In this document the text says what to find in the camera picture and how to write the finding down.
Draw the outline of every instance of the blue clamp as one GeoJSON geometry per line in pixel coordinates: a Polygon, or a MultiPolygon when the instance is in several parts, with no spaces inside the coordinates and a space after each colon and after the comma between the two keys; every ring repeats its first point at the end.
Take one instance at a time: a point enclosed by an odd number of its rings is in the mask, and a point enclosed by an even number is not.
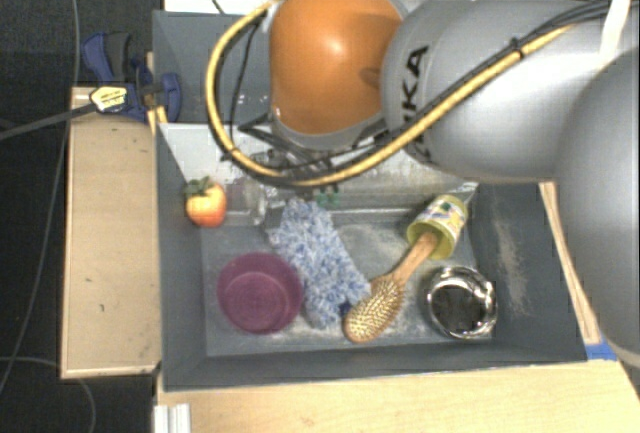
{"type": "Polygon", "coordinates": [[[143,97],[154,94],[156,104],[167,110],[167,119],[175,122],[182,106],[178,75],[165,73],[161,76],[161,82],[154,84],[153,74],[142,58],[128,58],[130,40],[128,33],[94,33],[82,43],[82,60],[95,74],[100,86],[116,84],[126,89],[127,104],[118,110],[118,114],[145,123],[148,108],[143,97]]]}

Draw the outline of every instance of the purple cup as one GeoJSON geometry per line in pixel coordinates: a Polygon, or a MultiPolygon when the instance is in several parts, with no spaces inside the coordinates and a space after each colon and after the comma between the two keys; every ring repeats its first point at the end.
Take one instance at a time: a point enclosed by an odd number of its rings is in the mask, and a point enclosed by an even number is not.
{"type": "Polygon", "coordinates": [[[277,255],[251,252],[231,260],[216,286],[224,315],[245,332],[282,330],[300,312],[303,290],[295,270],[277,255]]]}

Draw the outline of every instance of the wooden table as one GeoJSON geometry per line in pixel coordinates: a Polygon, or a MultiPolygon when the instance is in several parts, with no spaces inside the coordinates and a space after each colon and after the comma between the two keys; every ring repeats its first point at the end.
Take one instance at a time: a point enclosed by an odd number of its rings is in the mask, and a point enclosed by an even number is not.
{"type": "MultiPolygon", "coordinates": [[[[74,107],[87,91],[74,90],[74,107]]],[[[90,114],[73,121],[69,150],[62,377],[151,373],[161,356],[151,131],[90,114]]],[[[554,189],[542,190],[583,337],[598,343],[554,189]]],[[[640,431],[640,402],[611,361],[188,393],[159,382],[156,398],[189,403],[195,433],[640,431]]]]}

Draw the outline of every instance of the apple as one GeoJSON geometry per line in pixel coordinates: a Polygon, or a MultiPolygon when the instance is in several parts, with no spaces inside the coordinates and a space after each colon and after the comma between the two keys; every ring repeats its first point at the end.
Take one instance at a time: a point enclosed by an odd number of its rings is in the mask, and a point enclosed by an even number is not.
{"type": "Polygon", "coordinates": [[[209,177],[191,180],[185,186],[187,217],[200,227],[219,227],[227,212],[227,196],[209,177]]]}

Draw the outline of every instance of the brush bristles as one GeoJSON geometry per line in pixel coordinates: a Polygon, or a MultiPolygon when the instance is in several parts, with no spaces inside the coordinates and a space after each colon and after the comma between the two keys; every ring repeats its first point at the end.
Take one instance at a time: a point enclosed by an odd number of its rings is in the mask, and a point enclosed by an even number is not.
{"type": "Polygon", "coordinates": [[[400,312],[404,291],[389,277],[371,281],[371,295],[358,302],[344,318],[351,342],[369,342],[384,332],[400,312]]]}

